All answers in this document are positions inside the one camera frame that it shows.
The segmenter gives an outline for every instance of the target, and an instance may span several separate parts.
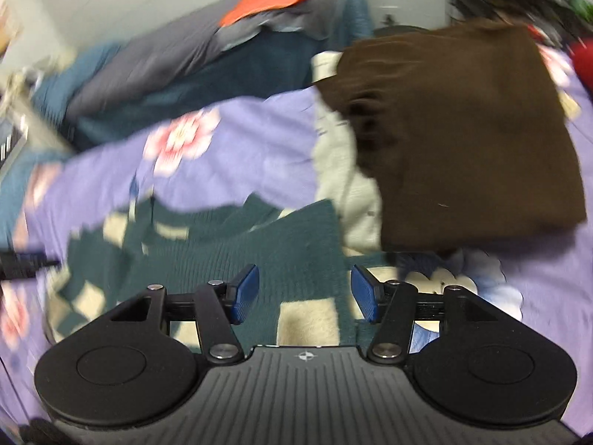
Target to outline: green sweater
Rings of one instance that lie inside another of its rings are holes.
[[[278,215],[278,209],[255,196],[241,208],[195,214],[176,214],[147,200],[137,205],[121,247],[106,241],[102,229],[83,232],[70,242],[70,279],[59,295],[71,310],[57,331],[67,336],[93,318],[80,305],[89,285],[95,295],[102,293],[100,312],[105,312],[149,284],[160,283],[170,294],[189,293],[198,284],[231,279],[246,264],[257,264],[259,296],[245,323],[234,328],[245,350],[276,344],[282,303],[325,299],[333,299],[340,344],[354,344],[349,262],[331,202],[314,203],[281,219]]]

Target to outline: brown cloth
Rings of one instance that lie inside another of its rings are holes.
[[[385,250],[574,227],[585,201],[554,83],[527,28],[478,20],[346,49],[316,83],[377,180]]]

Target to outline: purple bedsheet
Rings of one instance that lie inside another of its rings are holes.
[[[593,431],[593,105],[572,67],[565,67],[555,65],[551,73],[580,106],[567,128],[579,156],[588,222],[571,232],[483,249],[500,259],[507,284],[523,294],[523,322],[561,346],[576,364],[577,388],[563,421],[582,435]]]

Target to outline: black object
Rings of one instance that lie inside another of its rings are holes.
[[[35,383],[57,429],[105,445],[577,439],[558,421],[576,386],[570,357],[461,287],[427,295],[355,266],[355,299],[381,323],[367,359],[355,347],[276,346],[245,358],[229,323],[255,299],[256,271],[193,296],[152,285],[50,349]],[[167,336],[171,320],[193,319],[202,366]],[[415,319],[440,321],[441,337],[410,355]]]
[[[58,266],[60,261],[49,259],[42,252],[16,253],[14,250],[0,250],[0,281],[30,279],[44,267]]]

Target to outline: bed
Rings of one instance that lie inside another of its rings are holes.
[[[343,40],[343,44],[349,44],[356,38],[353,28],[360,28],[356,24],[360,13],[351,8],[344,15],[334,29],[349,35]],[[65,121],[62,133],[77,148],[99,147],[64,165],[38,166],[36,172],[27,173],[23,179],[29,192],[22,200],[25,208],[29,206],[28,211],[21,212],[17,218],[13,216],[7,225],[18,231],[13,242],[16,240],[28,248],[43,247],[65,261],[73,232],[103,229],[104,235],[114,242],[122,240],[123,230],[134,218],[135,206],[149,195],[178,212],[191,212],[196,207],[225,203],[242,205],[250,191],[257,188],[269,202],[283,209],[283,215],[330,199],[340,215],[345,253],[352,262],[366,265],[382,280],[406,279],[421,290],[440,287],[442,283],[473,289],[567,350],[576,363],[579,383],[564,422],[579,434],[591,431],[593,256],[589,223],[561,234],[462,248],[446,257],[433,253],[398,253],[387,258],[379,252],[381,198],[376,184],[357,169],[354,135],[339,114],[319,101],[314,89],[306,88],[311,81],[331,75],[336,66],[339,53],[324,52],[328,49],[327,41],[299,32],[263,29],[246,43],[198,71],[176,79],[165,89],[118,103],[98,114]],[[593,105],[571,71],[567,57],[560,53],[556,56],[563,62],[560,66],[566,77],[559,90],[578,106],[567,126],[579,156],[589,214],[593,185],[593,169],[590,169]],[[155,161],[163,150],[153,149],[149,142],[159,141],[163,132],[171,130],[171,118],[200,111],[193,118],[205,118],[212,128],[220,118],[233,122],[227,127],[240,127],[241,118],[232,117],[236,115],[234,108],[241,110],[243,120],[253,122],[257,132],[251,129],[250,135],[245,129],[237,130],[241,139],[227,137],[224,148],[216,147],[218,144],[213,141],[209,154],[213,160],[208,160],[210,167],[206,170],[200,167],[206,165],[205,161],[200,165],[180,161],[175,167],[179,172],[155,175]],[[266,121],[267,126],[257,118],[262,109],[266,115],[275,116]],[[307,115],[315,125],[304,123],[302,115]],[[263,187],[251,185],[251,177],[261,170],[253,162],[265,162],[262,155],[267,155],[265,152],[280,142],[289,142],[289,148],[284,149],[286,158],[266,168],[266,172],[274,166],[279,169],[274,169],[278,181]],[[221,183],[214,183],[215,179],[209,181],[216,174],[213,169],[219,168],[232,172],[224,172]],[[204,182],[212,187],[201,187]],[[36,199],[32,199],[38,185],[40,190]],[[195,189],[207,191],[197,197],[192,194]],[[63,200],[63,195],[69,196],[68,202]],[[25,229],[19,227],[22,222],[19,218],[23,216]],[[4,362],[6,369],[0,369],[0,379],[5,380],[0,383],[0,390],[9,390],[0,396],[0,421],[4,428],[14,429],[16,423],[43,413],[33,391],[32,370],[36,358],[52,340],[62,338],[96,316],[97,311],[87,306],[97,299],[96,290],[86,289],[90,294],[80,295],[79,309],[67,312],[50,309],[58,303],[52,298],[60,293],[60,286],[68,279],[67,272],[61,272],[40,276],[37,282],[5,286],[10,306],[18,310],[11,316],[19,316],[20,321],[15,324],[13,320],[11,346],[0,350],[3,359],[10,356]],[[45,312],[48,323],[42,318]],[[358,315],[356,309],[353,313],[357,318],[362,317],[359,310]],[[371,333],[371,327],[360,323],[357,343],[364,347],[370,342]],[[183,340],[182,331],[176,337]],[[419,350],[435,337],[434,330],[416,326],[412,350]],[[300,335],[299,339],[302,341],[297,340],[297,344],[337,344],[327,334],[320,336],[315,332],[309,332],[306,337]],[[279,336],[278,341],[295,343],[290,335]],[[35,350],[33,354],[28,354],[29,349]]]

